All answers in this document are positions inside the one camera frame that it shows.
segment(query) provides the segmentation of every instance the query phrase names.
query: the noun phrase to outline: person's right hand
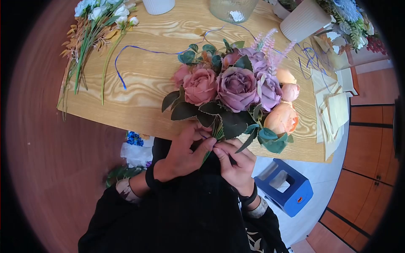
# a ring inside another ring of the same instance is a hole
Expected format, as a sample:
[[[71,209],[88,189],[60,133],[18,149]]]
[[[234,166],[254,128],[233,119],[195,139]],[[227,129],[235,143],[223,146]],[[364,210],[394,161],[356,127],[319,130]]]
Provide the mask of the person's right hand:
[[[242,196],[251,196],[254,189],[252,172],[256,163],[256,156],[247,148],[242,152],[235,152],[242,146],[239,139],[226,140],[214,145],[213,151],[221,162],[221,176]],[[236,162],[232,165],[230,155]]]

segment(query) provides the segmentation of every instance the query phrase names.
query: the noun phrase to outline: black wristband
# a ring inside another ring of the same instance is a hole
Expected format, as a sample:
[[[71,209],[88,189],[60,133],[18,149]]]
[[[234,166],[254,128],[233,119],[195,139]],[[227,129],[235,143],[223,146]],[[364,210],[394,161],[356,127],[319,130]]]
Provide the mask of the black wristband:
[[[239,195],[239,198],[242,203],[242,207],[246,207],[246,206],[250,205],[256,199],[256,197],[257,197],[257,186],[256,186],[256,183],[254,183],[253,193],[250,197]]]
[[[148,187],[151,188],[151,190],[156,190],[158,187],[160,187],[162,185],[162,182],[155,179],[155,177],[153,176],[153,168],[154,168],[154,166],[150,166],[146,170],[145,181],[146,181],[146,184],[148,185]]]

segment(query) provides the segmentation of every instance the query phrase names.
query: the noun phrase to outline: glass vase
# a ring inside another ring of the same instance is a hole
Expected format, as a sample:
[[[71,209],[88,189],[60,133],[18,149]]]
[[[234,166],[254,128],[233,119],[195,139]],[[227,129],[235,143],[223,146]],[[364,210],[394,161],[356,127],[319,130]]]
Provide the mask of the glass vase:
[[[243,23],[249,19],[259,0],[211,0],[210,11],[220,20]]]

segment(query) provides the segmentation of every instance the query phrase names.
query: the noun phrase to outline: person's left hand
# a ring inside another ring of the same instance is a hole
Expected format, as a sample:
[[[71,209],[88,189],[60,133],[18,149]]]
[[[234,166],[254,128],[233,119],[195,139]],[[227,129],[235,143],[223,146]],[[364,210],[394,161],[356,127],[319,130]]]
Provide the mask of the person's left hand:
[[[173,139],[169,153],[165,159],[158,161],[153,169],[155,179],[167,182],[178,176],[185,176],[198,170],[203,164],[204,156],[212,151],[217,140],[196,121],[191,121],[180,135]],[[205,140],[193,152],[190,147],[194,141]]]

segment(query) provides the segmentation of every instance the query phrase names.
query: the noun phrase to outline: blue hydrangea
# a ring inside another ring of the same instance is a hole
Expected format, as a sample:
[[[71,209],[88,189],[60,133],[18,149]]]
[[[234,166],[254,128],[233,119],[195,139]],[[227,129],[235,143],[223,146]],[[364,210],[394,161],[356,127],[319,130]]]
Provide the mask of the blue hydrangea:
[[[143,146],[142,138],[135,132],[128,132],[128,140],[126,142],[130,145]]]
[[[331,4],[336,12],[347,21],[356,22],[358,19],[363,19],[360,8],[357,8],[354,0],[333,0]]]

